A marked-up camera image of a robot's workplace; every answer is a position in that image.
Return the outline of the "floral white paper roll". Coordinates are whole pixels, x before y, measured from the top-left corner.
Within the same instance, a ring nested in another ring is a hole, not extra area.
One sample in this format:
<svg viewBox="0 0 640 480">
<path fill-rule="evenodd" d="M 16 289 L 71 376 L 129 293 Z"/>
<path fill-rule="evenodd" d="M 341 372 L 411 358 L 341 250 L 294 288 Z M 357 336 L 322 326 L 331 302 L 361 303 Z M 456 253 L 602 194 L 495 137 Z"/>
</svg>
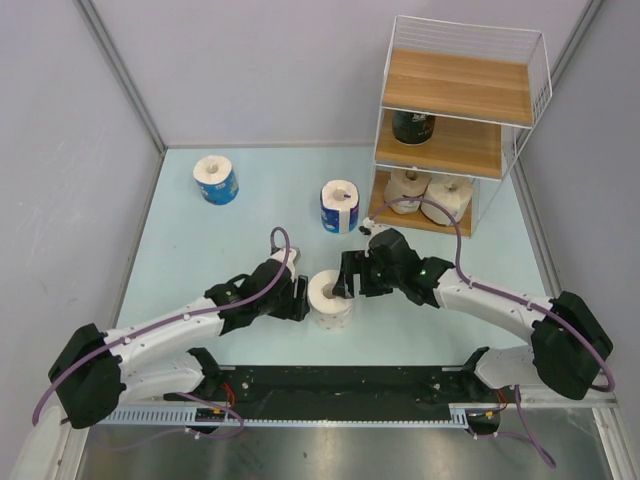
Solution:
<svg viewBox="0 0 640 480">
<path fill-rule="evenodd" d="M 318 325 L 329 331 L 343 329 L 353 313 L 353 300 L 333 293 L 338 280 L 337 270 L 324 270 L 309 281 L 307 297 Z"/>
</svg>

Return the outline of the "blue Tempo paper roll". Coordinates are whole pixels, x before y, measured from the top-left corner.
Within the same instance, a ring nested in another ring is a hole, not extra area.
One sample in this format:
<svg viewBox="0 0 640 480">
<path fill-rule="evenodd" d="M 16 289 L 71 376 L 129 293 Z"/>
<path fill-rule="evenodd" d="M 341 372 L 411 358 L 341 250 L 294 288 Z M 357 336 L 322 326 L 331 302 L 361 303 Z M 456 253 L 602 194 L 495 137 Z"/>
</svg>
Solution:
<svg viewBox="0 0 640 480">
<path fill-rule="evenodd" d="M 320 215 L 323 228 L 334 234 L 346 234 L 357 225 L 359 190 L 346 180 L 331 180 L 320 192 Z"/>
</svg>

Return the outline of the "brown paper roll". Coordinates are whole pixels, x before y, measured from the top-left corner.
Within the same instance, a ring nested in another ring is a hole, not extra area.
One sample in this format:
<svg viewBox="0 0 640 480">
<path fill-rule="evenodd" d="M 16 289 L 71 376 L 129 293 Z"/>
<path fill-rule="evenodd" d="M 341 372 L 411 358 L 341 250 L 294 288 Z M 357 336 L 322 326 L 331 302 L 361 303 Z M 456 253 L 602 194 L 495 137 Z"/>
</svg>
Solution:
<svg viewBox="0 0 640 480">
<path fill-rule="evenodd" d="M 400 215 L 414 213 L 421 204 L 420 201 L 414 201 L 414 198 L 424 195 L 430 180 L 431 175 L 427 172 L 394 169 L 384 189 L 384 201 L 390 203 L 392 200 L 403 198 L 403 201 L 394 203 L 390 208 Z"/>
</svg>

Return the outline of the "cream paper roll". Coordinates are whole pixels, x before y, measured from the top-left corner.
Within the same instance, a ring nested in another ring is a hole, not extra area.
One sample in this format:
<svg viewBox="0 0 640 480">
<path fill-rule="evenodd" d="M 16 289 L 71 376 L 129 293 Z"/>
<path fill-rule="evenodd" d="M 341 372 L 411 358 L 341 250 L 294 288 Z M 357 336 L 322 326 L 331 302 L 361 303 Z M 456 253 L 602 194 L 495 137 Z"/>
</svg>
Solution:
<svg viewBox="0 0 640 480">
<path fill-rule="evenodd" d="M 438 203 L 459 222 L 471 202 L 472 195 L 473 185 L 468 177 L 433 174 L 423 198 Z M 422 202 L 420 210 L 428 219 L 438 225 L 452 225 L 447 215 L 429 203 Z"/>
</svg>

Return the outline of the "dark green paper roll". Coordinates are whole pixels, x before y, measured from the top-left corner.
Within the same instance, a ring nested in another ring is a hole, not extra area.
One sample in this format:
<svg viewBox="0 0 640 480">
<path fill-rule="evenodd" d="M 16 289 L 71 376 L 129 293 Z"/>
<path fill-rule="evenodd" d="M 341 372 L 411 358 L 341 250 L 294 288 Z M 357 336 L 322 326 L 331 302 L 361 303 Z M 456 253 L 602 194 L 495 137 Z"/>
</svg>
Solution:
<svg viewBox="0 0 640 480">
<path fill-rule="evenodd" d="M 394 138 L 406 145 L 420 145 L 433 135 L 436 117 L 433 115 L 394 111 L 392 133 Z"/>
</svg>

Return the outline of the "light blue paper roll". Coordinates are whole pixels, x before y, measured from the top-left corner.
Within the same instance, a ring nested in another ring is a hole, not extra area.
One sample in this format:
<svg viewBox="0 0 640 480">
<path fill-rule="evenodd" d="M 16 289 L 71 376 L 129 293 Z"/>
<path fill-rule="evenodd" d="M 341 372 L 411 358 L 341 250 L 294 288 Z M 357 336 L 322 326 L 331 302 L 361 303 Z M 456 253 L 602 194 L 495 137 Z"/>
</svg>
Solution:
<svg viewBox="0 0 640 480">
<path fill-rule="evenodd" d="M 229 204 L 239 191 L 232 163 L 224 156 L 201 158 L 193 168 L 193 178 L 202 197 L 213 205 Z"/>
</svg>

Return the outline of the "white wire wooden shelf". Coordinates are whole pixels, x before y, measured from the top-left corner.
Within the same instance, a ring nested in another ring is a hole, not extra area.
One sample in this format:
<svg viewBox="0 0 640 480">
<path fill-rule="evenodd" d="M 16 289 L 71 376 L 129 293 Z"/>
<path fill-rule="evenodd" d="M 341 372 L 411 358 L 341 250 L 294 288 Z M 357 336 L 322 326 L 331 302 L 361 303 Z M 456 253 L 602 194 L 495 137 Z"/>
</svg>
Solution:
<svg viewBox="0 0 640 480">
<path fill-rule="evenodd" d="M 421 210 L 381 212 L 384 189 L 394 169 L 468 177 L 473 195 L 460 229 L 472 235 L 551 97 L 542 32 L 397 16 L 382 81 L 370 213 L 394 226 L 450 233 L 452 227 Z M 435 116 L 431 139 L 396 140 L 394 111 Z"/>
</svg>

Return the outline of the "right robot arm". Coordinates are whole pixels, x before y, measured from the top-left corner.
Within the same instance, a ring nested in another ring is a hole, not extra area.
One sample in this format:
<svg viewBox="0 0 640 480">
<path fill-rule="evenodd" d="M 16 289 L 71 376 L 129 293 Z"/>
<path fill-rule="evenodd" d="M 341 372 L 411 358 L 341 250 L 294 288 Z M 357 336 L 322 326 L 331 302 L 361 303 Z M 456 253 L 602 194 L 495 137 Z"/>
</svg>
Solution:
<svg viewBox="0 0 640 480">
<path fill-rule="evenodd" d="M 609 336 L 574 293 L 530 297 L 483 284 L 448 260 L 419 256 L 393 228 L 370 235 L 364 250 L 342 253 L 335 296 L 377 297 L 396 290 L 418 306 L 462 312 L 525 341 L 523 348 L 481 348 L 470 357 L 472 369 L 461 376 L 461 388 L 473 401 L 528 382 L 581 400 L 613 351 Z"/>
</svg>

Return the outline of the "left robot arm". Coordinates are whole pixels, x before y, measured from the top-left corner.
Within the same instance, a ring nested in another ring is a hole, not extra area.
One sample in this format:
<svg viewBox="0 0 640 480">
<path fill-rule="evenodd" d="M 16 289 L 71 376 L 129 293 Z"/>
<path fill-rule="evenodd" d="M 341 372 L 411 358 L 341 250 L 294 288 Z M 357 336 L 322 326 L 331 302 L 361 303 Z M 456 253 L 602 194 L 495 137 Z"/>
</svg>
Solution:
<svg viewBox="0 0 640 480">
<path fill-rule="evenodd" d="M 108 332 L 94 324 L 77 329 L 48 373 L 67 420 L 84 429 L 137 400 L 214 397 L 225 377 L 203 341 L 261 316 L 302 321 L 308 283 L 292 263 L 270 257 L 165 319 Z"/>
</svg>

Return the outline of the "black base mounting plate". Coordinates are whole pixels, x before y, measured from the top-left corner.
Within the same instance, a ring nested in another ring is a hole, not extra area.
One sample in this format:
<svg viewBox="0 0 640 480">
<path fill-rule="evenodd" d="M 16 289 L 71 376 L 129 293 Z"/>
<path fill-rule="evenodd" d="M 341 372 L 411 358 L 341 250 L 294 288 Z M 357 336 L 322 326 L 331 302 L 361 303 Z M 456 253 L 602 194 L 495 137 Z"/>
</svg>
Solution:
<svg viewBox="0 0 640 480">
<path fill-rule="evenodd" d="M 237 366 L 205 379 L 192 394 L 208 401 L 229 400 L 237 413 L 240 409 L 360 413 L 455 403 L 500 410 L 513 399 L 485 386 L 467 369 L 432 366 Z"/>
</svg>

